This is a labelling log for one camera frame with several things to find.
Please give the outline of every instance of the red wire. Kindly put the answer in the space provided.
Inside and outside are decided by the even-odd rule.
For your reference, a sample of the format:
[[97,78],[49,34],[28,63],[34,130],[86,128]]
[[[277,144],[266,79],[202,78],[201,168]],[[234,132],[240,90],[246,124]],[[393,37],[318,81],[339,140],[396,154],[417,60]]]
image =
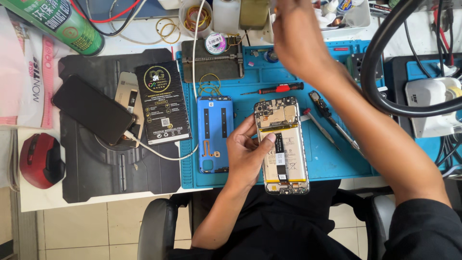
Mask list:
[[[435,24],[436,24],[436,20],[438,19],[438,9],[433,12],[433,17],[435,18]],[[449,51],[449,44],[448,44],[448,41],[446,40],[446,36],[444,35],[444,31],[441,27],[439,28],[439,34],[441,35],[441,38],[443,39],[443,43],[446,46],[446,49]],[[454,66],[454,56],[453,55],[451,55],[451,66]]]
[[[74,9],[80,14],[81,17],[83,17],[84,19],[85,18],[85,15],[82,14],[82,12],[77,8],[77,6],[74,4],[74,1],[73,0],[69,0],[71,2],[71,5],[74,7]],[[102,24],[102,23],[108,23],[116,18],[118,18],[119,16],[125,14],[126,12],[132,10],[141,0],[136,0],[136,2],[134,2],[129,8],[125,9],[123,12],[121,12],[120,14],[118,15],[115,15],[109,19],[106,19],[106,20],[93,20],[93,19],[90,19],[91,22],[93,23],[96,23],[96,24]]]

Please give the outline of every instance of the blue phone back cover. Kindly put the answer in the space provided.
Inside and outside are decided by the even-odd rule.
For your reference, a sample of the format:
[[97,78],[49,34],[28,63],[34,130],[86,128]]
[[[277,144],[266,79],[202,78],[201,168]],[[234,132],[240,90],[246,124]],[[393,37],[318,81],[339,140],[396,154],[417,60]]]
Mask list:
[[227,173],[229,171],[229,162],[226,139],[234,130],[234,112],[231,97],[198,97],[197,117],[201,173]]

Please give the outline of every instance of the red screwdriver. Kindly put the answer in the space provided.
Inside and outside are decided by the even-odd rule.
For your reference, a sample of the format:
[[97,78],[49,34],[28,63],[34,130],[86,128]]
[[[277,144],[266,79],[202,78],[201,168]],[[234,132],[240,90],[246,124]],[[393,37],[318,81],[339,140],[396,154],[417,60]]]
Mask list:
[[279,92],[286,92],[289,90],[303,90],[304,84],[303,82],[300,83],[288,83],[288,84],[280,84],[277,87],[268,87],[262,88],[255,92],[244,93],[241,95],[248,95],[248,94],[268,94],[268,93],[279,93]]

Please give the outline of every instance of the green spray can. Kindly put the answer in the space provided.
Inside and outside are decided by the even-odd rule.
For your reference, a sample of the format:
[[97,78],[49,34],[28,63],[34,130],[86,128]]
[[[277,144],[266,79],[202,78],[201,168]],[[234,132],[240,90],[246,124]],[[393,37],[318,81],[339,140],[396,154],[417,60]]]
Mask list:
[[67,0],[0,0],[0,4],[85,56],[98,55],[104,38]]

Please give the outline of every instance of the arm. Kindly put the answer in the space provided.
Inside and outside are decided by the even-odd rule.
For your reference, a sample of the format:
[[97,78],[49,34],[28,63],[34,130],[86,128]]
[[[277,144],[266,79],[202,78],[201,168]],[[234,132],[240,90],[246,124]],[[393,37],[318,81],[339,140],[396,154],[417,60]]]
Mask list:
[[396,203],[428,198],[450,206],[441,173],[427,154],[393,119],[369,104],[331,58],[310,1],[283,2],[278,2],[273,25],[280,61],[329,101],[369,163],[395,192]]
[[257,182],[263,158],[276,140],[274,134],[269,134],[258,144],[258,140],[252,139],[256,133],[255,116],[251,114],[226,140],[230,164],[228,180],[194,233],[192,247],[218,249],[228,241],[247,194]]

